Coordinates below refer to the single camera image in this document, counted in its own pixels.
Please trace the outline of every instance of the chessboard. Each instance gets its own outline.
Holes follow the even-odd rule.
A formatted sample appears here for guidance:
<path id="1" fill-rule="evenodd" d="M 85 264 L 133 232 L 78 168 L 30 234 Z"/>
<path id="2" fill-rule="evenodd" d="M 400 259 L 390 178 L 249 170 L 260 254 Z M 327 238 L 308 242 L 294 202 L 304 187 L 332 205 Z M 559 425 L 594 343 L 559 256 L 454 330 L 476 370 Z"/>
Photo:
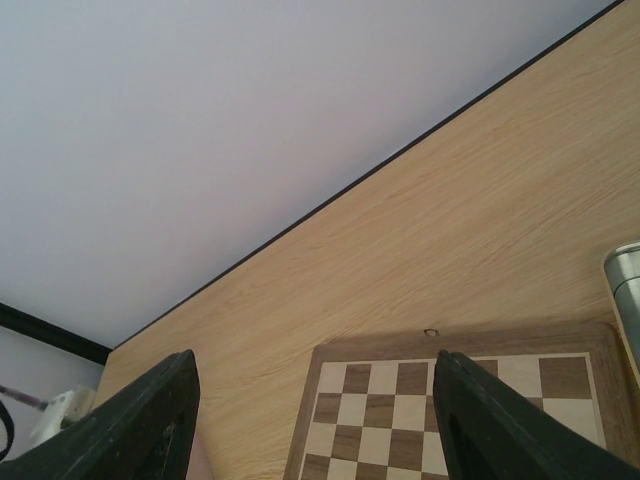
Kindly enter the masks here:
<path id="1" fill-rule="evenodd" d="M 448 478 L 433 405 L 441 349 L 469 355 L 560 423 L 638 465 L 615 332 L 541 333 L 420 333 L 316 347 L 284 478 Z"/>

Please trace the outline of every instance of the wooden table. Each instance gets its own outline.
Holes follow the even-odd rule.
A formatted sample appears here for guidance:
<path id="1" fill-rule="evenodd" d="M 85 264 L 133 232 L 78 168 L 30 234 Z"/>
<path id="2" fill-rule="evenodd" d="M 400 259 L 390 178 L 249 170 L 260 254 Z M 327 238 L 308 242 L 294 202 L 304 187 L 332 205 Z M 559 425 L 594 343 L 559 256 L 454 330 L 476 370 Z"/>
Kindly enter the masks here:
<path id="1" fill-rule="evenodd" d="M 116 349 L 98 401 L 196 352 L 215 478 L 279 478 L 312 348 L 611 315 L 640 238 L 640 1 L 627 0 Z"/>

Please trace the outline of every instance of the wooden chessboard frame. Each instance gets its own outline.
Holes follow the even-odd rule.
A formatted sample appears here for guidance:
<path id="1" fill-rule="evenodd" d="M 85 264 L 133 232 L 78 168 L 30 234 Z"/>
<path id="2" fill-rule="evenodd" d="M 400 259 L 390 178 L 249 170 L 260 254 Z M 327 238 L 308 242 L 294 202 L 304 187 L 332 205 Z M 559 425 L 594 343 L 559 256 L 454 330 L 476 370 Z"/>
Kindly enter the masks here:
<path id="1" fill-rule="evenodd" d="M 640 436 L 618 334 L 608 323 L 580 322 L 435 337 L 410 332 L 318 345 L 311 358 L 283 478 L 299 478 L 323 363 L 436 358 L 440 350 L 462 352 L 470 357 L 588 353 L 607 450 L 640 467 Z"/>

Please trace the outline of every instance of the black edge trim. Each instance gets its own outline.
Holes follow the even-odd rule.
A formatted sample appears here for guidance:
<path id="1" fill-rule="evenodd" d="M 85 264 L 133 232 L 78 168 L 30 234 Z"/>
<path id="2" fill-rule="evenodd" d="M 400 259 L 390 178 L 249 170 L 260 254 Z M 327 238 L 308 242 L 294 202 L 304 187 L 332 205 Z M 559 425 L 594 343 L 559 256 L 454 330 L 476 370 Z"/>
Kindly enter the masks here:
<path id="1" fill-rule="evenodd" d="M 329 205 L 330 203 L 333 203 L 335 200 L 337 200 L 338 198 L 340 198 L 342 195 L 344 195 L 345 193 L 347 193 L 349 190 L 351 190 L 352 188 L 354 188 L 355 186 L 357 186 L 358 184 L 362 183 L 363 181 L 365 181 L 367 178 L 369 178 L 371 175 L 373 175 L 374 173 L 378 172 L 379 170 L 381 170 L 382 168 L 384 168 L 385 166 L 387 166 L 389 163 L 391 163 L 392 161 L 394 161 L 396 158 L 398 158 L 400 155 L 402 155 L 403 153 L 405 153 L 407 150 L 410 150 L 411 148 L 413 148 L 414 146 L 416 146 L 418 143 L 420 143 L 421 141 L 423 141 L 425 138 L 427 138 L 429 135 L 431 135 L 433 132 L 435 132 L 436 130 L 439 130 L 440 128 L 444 127 L 447 123 L 451 122 L 452 120 L 454 120 L 456 117 L 460 116 L 461 114 L 463 114 L 464 112 L 466 112 L 467 110 L 469 110 L 471 107 L 473 107 L 476 103 L 480 102 L 481 100 L 483 100 L 485 97 L 489 96 L 491 93 L 493 93 L 495 90 L 497 90 L 498 88 L 500 88 L 501 86 L 503 86 L 505 83 L 507 83 L 509 80 L 515 78 L 517 75 L 519 75 L 520 73 L 524 72 L 527 68 L 529 68 L 531 65 L 533 65 L 534 63 L 536 63 L 538 60 L 542 59 L 543 57 L 547 56 L 549 53 L 551 53 L 553 50 L 555 50 L 556 48 L 558 48 L 560 45 L 562 45 L 563 43 L 565 43 L 567 40 L 573 38 L 575 35 L 577 35 L 578 33 L 580 33 L 582 30 L 584 30 L 585 28 L 587 28 L 589 25 L 591 25 L 592 23 L 594 23 L 596 20 L 600 19 L 601 17 L 603 17 L 604 15 L 606 15 L 607 13 L 609 13 L 611 10 L 613 10 L 615 7 L 617 7 L 618 5 L 620 5 L 621 3 L 623 3 L 625 0 L 616 0 L 614 1 L 612 4 L 610 4 L 608 7 L 604 8 L 603 10 L 601 10 L 600 12 L 596 13 L 593 17 L 591 17 L 590 19 L 588 19 L 586 22 L 584 22 L 582 25 L 579 25 L 578 27 L 576 27 L 574 30 L 572 30 L 571 32 L 569 32 L 568 34 L 566 34 L 564 37 L 562 37 L 560 40 L 558 40 L 557 42 L 553 43 L 551 46 L 547 47 L 546 49 L 544 49 L 542 52 L 540 52 L 538 55 L 536 55 L 535 57 L 533 57 L 531 60 L 529 60 L 528 62 L 526 62 L 525 64 L 523 64 L 522 66 L 520 66 L 519 68 L 517 68 L 516 70 L 514 70 L 513 72 L 511 72 L 509 75 L 507 75 L 506 77 L 504 77 L 502 80 L 500 80 L 498 83 L 492 85 L 491 87 L 489 87 L 487 90 L 485 90 L 484 92 L 482 92 L 480 95 L 478 95 L 477 97 L 475 97 L 473 100 L 471 100 L 469 103 L 467 103 L 466 105 L 462 106 L 461 108 L 459 108 L 458 110 L 456 110 L 455 112 L 453 112 L 451 115 L 449 115 L 448 117 L 446 117 L 444 120 L 442 120 L 441 122 L 439 122 L 438 124 L 436 124 L 434 127 L 430 128 L 429 130 L 427 130 L 425 133 L 423 133 L 422 135 L 420 135 L 418 138 L 416 138 L 414 141 L 412 141 L 411 143 L 409 143 L 408 145 L 406 145 L 405 147 L 401 148 L 400 150 L 398 150 L 396 153 L 394 153 L 393 155 L 391 155 L 389 158 L 387 158 L 385 161 L 383 161 L 382 163 L 376 165 L 375 167 L 373 167 L 371 170 L 369 170 L 367 173 L 365 173 L 364 175 L 362 175 L 360 178 L 358 178 L 357 180 L 355 180 L 354 182 L 350 183 L 349 185 L 347 185 L 345 188 L 343 188 L 342 190 L 340 190 L 338 193 L 336 193 L 335 195 L 333 195 L 331 198 L 329 198 L 327 201 L 321 203 L 320 205 L 318 205 L 316 208 L 314 208 L 313 210 L 311 210 L 309 213 L 307 213 L 304 217 L 302 217 L 301 219 L 299 219 L 297 222 L 293 223 L 292 225 L 290 225 L 289 227 L 285 228 L 282 232 L 280 232 L 279 234 L 277 234 L 275 237 L 273 237 L 272 239 L 268 240 L 266 243 L 262 244 L 261 246 L 259 246 L 258 248 L 256 248 L 253 252 L 251 252 L 249 255 L 247 255 L 246 257 L 242 258 L 240 261 L 236 262 L 235 264 L 233 264 L 231 267 L 227 268 L 224 272 L 222 272 L 220 275 L 218 275 L 217 277 L 215 277 L 213 280 L 211 280 L 209 283 L 203 285 L 202 287 L 200 287 L 198 290 L 196 290 L 195 292 L 193 292 L 191 295 L 189 295 L 188 297 L 186 297 L 184 300 L 182 300 L 181 302 L 178 302 L 176 305 L 174 305 L 173 307 L 171 307 L 169 310 L 167 310 L 166 312 L 164 312 L 162 315 L 160 315 L 158 318 L 156 318 L 155 320 L 153 320 L 151 323 L 149 323 L 148 325 L 144 326 L 143 328 L 141 328 L 140 330 L 138 330 L 136 333 L 134 333 L 133 335 L 129 336 L 126 340 L 124 340 L 123 342 L 119 343 L 118 345 L 116 345 L 115 348 L 120 347 L 121 345 L 123 345 L 124 343 L 128 342 L 129 340 L 131 340 L 133 337 L 135 337 L 136 335 L 142 333 L 144 330 L 146 330 L 147 328 L 149 328 L 151 325 L 153 325 L 154 323 L 156 323 L 158 320 L 161 320 L 162 318 L 164 318 L 165 316 L 167 316 L 169 313 L 171 313 L 172 311 L 174 311 L 176 308 L 178 308 L 180 305 L 182 305 L 183 303 L 191 300 L 193 297 L 195 297 L 197 294 L 199 294 L 200 292 L 202 292 L 205 288 L 211 286 L 211 284 L 217 282 L 218 280 L 220 280 L 222 277 L 224 277 L 225 275 L 227 275 L 229 272 L 231 272 L 232 270 L 235 270 L 237 267 L 239 267 L 240 265 L 242 265 L 244 262 L 246 262 L 247 260 L 249 260 L 251 257 L 253 257 L 254 255 L 257 255 L 258 253 L 260 253 L 262 250 L 264 250 L 265 248 L 267 248 L 269 245 L 271 245 L 273 242 L 275 242 L 276 240 L 278 240 L 280 237 L 286 235 L 287 233 L 289 233 L 291 230 L 293 230 L 294 228 L 296 228 L 298 225 L 300 225 L 302 222 L 308 220 L 309 218 L 313 217 L 316 213 L 318 213 L 320 210 L 322 210 L 323 208 L 325 208 L 327 205 Z"/>
<path id="2" fill-rule="evenodd" d="M 107 363 L 111 350 L 80 335 L 56 327 L 39 318 L 0 303 L 0 327 L 21 333 L 100 365 Z"/>

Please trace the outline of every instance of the white wall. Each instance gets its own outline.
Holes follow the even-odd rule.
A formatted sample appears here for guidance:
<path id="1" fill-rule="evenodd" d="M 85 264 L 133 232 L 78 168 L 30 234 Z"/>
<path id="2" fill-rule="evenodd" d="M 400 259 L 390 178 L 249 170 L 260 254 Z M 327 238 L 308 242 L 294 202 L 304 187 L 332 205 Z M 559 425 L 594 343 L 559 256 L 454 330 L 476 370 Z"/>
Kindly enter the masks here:
<path id="1" fill-rule="evenodd" d="M 102 366 L 0 327 L 0 384 L 48 400 L 78 385 L 94 390 Z M 29 435 L 40 413 L 0 396 L 11 414 L 16 437 L 7 459 L 31 448 Z M 6 446 L 6 432 L 0 425 L 0 450 Z"/>
<path id="2" fill-rule="evenodd" d="M 0 301 L 113 346 L 608 3 L 5 0 Z"/>

